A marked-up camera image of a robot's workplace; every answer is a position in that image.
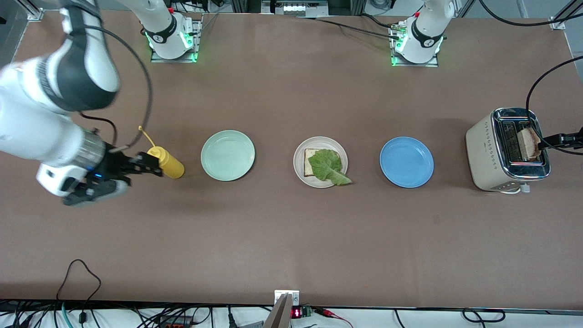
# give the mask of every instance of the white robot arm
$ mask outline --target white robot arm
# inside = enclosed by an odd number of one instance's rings
[[[405,26],[405,32],[395,48],[397,53],[415,64],[430,61],[439,51],[443,32],[455,13],[452,0],[423,1],[425,4],[418,16],[400,22]]]
[[[120,81],[103,33],[85,28],[101,27],[95,0],[61,0],[61,6],[63,45],[0,71],[0,151],[39,160],[41,185],[66,205],[79,205],[123,193],[127,174],[161,176],[161,170],[148,154],[111,152],[112,145],[71,120],[76,111],[109,106]],[[169,15],[166,8],[156,12]]]
[[[117,0],[138,17],[150,46],[164,59],[175,59],[193,47],[192,18],[170,13],[163,0]]]

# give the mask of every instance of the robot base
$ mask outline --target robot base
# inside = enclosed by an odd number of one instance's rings
[[[152,54],[150,56],[150,62],[196,62],[198,60],[198,50],[201,45],[201,30],[202,22],[200,20],[192,20],[192,34],[193,36],[184,34],[184,42],[187,45],[192,45],[182,56],[175,59],[165,59],[160,57],[152,46]]]
[[[395,36],[399,36],[398,33],[395,33],[392,29],[388,29],[389,30],[389,35],[395,35]],[[418,67],[438,67],[439,63],[437,61],[437,54],[433,55],[433,58],[428,61],[428,62],[424,62],[422,64],[415,64],[414,62],[410,62],[408,60],[406,60],[403,55],[401,55],[400,53],[395,51],[395,48],[397,47],[397,43],[399,43],[399,40],[394,40],[394,39],[390,39],[390,43],[389,46],[391,48],[391,66],[418,66]]]

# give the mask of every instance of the light green plate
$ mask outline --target light green plate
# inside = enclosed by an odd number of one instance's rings
[[[233,181],[247,173],[255,160],[255,147],[239,131],[221,131],[202,147],[201,162],[206,174],[220,181]]]

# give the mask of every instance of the lettuce leaf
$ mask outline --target lettuce leaf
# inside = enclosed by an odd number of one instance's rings
[[[348,179],[342,170],[342,161],[337,152],[330,149],[320,149],[314,153],[314,156],[308,158],[312,170],[314,171],[314,176],[319,180],[325,181],[330,179],[330,181],[337,185],[343,185],[351,183],[352,180]]]

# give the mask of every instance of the blue plate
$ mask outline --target blue plate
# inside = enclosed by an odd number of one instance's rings
[[[433,174],[433,156],[419,140],[398,137],[381,150],[381,170],[391,182],[403,188],[416,188]]]

